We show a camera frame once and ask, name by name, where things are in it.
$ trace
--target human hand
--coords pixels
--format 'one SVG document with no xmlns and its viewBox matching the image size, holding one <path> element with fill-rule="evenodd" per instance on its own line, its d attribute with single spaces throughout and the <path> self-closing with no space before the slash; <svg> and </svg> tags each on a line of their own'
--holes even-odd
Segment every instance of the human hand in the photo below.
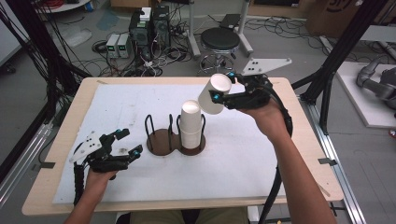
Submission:
<svg viewBox="0 0 396 224">
<path fill-rule="evenodd" d="M 95 205 L 99 204 L 105 194 L 108 180 L 116 173 L 117 171 L 96 173 L 90 169 L 81 200 L 86 200 L 89 203 L 94 203 Z"/>
<path fill-rule="evenodd" d="M 273 99 L 260 108 L 240 109 L 240 111 L 253 117 L 259 130 L 267 135 L 270 141 L 288 134 L 279 106 Z"/>
</svg>

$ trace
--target white bracket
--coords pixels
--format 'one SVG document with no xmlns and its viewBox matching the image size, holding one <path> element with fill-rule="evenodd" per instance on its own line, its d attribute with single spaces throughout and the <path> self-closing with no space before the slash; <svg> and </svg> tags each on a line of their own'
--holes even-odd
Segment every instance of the white bracket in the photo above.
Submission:
<svg viewBox="0 0 396 224">
<path fill-rule="evenodd" d="M 79 159 L 88 156 L 93 153 L 97 149 L 101 148 L 102 144 L 100 143 L 99 137 L 95 132 L 91 132 L 90 135 L 87 136 L 87 139 L 82 143 L 76 153 L 70 158 L 70 162 L 78 161 Z"/>
<path fill-rule="evenodd" d="M 141 21 L 149 21 L 151 18 L 151 7 L 142 7 L 142 14 L 140 15 Z"/>
<path fill-rule="evenodd" d="M 258 206 L 248 206 L 247 207 L 247 217 L 249 221 L 259 221 L 259 207 Z"/>
<path fill-rule="evenodd" d="M 275 70 L 291 63 L 291 59 L 253 59 L 251 58 L 244 70 L 243 76 L 253 76 L 264 74 L 266 72 Z"/>
</svg>

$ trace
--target round stool seat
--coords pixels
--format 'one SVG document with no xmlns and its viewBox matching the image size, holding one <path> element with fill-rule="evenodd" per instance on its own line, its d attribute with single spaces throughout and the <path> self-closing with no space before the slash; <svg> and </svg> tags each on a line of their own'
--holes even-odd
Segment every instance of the round stool seat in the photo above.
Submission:
<svg viewBox="0 0 396 224">
<path fill-rule="evenodd" d="M 239 46 L 239 36 L 224 28 L 210 28 L 202 32 L 201 42 L 209 49 L 231 50 Z"/>
</svg>

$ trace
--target black stool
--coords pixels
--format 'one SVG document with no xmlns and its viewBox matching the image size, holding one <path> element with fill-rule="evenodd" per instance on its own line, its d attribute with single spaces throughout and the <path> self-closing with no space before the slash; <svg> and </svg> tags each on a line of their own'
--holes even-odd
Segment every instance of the black stool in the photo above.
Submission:
<svg viewBox="0 0 396 224">
<path fill-rule="evenodd" d="M 214 70 L 215 73 L 224 73 L 233 71 L 233 61 L 225 56 L 233 53 L 239 48 L 239 36 L 232 30 L 224 28 L 210 28 L 202 32 L 201 44 L 204 49 L 212 51 L 214 54 L 206 55 L 200 62 L 201 70 L 199 72 L 208 73 Z"/>
</svg>

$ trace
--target white paper cup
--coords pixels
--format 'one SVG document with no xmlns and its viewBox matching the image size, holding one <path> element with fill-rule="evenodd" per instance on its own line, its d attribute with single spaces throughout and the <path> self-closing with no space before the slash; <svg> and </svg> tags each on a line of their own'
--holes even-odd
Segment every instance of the white paper cup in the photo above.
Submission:
<svg viewBox="0 0 396 224">
<path fill-rule="evenodd" d="M 224 92 L 224 94 L 227 94 L 231 89 L 231 85 L 231 80 L 225 75 L 213 75 L 198 97 L 198 103 L 201 109 L 212 115 L 220 113 L 224 108 L 224 105 L 213 103 L 209 91 L 221 91 Z"/>
<path fill-rule="evenodd" d="M 186 149 L 193 149 L 200 145 L 201 143 L 201 130 L 196 133 L 186 133 L 180 130 L 181 134 L 181 145 Z"/>
<path fill-rule="evenodd" d="M 186 133 L 196 133 L 201 130 L 201 107 L 198 102 L 189 100 L 183 104 L 179 126 Z"/>
</svg>

